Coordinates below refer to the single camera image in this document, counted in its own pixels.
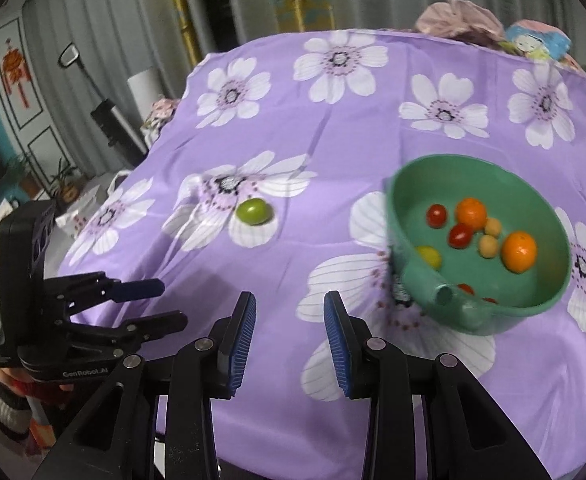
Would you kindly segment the hand holding gripper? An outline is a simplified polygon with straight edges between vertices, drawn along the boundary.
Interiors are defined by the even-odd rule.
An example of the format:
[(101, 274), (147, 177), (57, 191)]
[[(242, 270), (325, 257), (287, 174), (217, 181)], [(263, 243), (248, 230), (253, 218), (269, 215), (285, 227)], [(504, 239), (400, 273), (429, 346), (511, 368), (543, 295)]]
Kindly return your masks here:
[(73, 385), (37, 382), (23, 368), (0, 368), (0, 384), (18, 396), (31, 396), (46, 404), (61, 404), (74, 391)]

